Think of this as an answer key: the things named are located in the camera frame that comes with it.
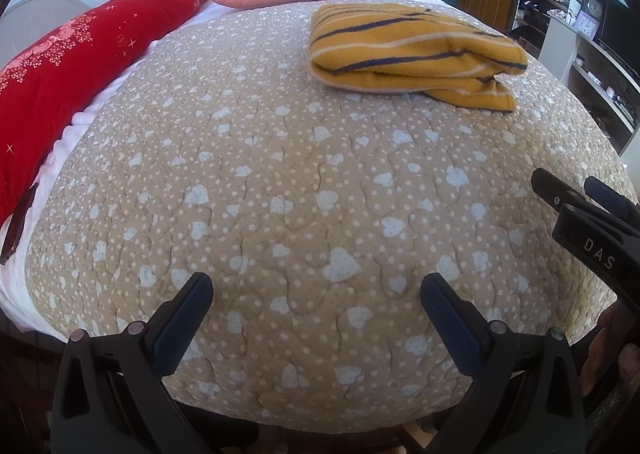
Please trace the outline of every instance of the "beige quilt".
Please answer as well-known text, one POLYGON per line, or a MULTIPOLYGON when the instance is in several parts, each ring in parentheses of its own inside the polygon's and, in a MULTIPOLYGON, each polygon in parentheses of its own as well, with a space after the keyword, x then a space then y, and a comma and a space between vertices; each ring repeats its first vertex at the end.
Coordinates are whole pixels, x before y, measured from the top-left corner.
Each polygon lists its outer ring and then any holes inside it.
POLYGON ((633 191, 587 111, 534 59, 500 78, 512 114, 311 80, 320 5, 162 40, 66 162, 26 276, 55 328, 104 335, 209 274, 214 304, 165 380, 171 394, 337 433, 462 397, 469 380, 420 306, 430 272, 487 319, 580 338, 612 294, 552 241, 556 216, 530 175, 545 167, 578 186, 594 174, 633 191))

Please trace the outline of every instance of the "human hand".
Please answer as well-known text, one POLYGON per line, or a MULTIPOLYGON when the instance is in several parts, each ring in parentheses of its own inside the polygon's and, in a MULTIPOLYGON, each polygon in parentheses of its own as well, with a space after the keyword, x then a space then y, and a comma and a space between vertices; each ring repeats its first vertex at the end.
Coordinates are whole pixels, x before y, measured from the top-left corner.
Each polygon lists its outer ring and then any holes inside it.
MULTIPOLYGON (((598 382, 598 372, 607 354, 610 328, 616 314, 616 304, 613 303, 598 317, 598 325, 602 330, 596 335, 589 346, 589 357, 580 373, 580 390, 582 395, 589 394, 598 382)), ((640 386, 640 348, 635 344, 627 344, 618 357, 620 380, 626 384, 630 394, 635 394, 640 386)))

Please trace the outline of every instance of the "clock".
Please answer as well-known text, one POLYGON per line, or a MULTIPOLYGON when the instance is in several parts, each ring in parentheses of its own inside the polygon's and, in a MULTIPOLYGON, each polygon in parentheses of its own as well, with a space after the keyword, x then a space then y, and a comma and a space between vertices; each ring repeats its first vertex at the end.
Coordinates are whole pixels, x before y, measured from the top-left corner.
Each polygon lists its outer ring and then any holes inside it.
POLYGON ((604 16, 605 4, 606 0, 582 0, 581 10, 586 12, 591 18, 600 22, 604 16))
POLYGON ((593 19, 584 10, 580 11, 580 14, 578 14, 578 18, 574 23, 574 28, 582 32, 591 41, 593 41, 593 38, 596 35, 599 26, 600 22, 593 19))

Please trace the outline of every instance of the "bed frame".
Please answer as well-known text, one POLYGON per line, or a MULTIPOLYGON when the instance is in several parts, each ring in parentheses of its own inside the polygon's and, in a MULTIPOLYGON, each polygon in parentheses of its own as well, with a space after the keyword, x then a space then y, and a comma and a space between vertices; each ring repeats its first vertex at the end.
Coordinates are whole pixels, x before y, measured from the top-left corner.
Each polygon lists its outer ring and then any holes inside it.
POLYGON ((45 34, 89 9, 80 0, 23 0, 0 18, 0 68, 45 34))

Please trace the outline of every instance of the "folded sweater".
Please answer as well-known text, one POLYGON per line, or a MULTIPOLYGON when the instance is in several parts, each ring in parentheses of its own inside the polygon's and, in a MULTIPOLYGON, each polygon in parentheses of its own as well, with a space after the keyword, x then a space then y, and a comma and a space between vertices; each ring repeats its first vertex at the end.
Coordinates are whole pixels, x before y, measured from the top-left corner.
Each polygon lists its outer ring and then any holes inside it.
POLYGON ((465 108, 516 108, 494 76, 524 73, 527 56, 504 36, 428 8, 392 3, 325 5, 311 24, 308 67, 330 86, 422 92, 465 108))

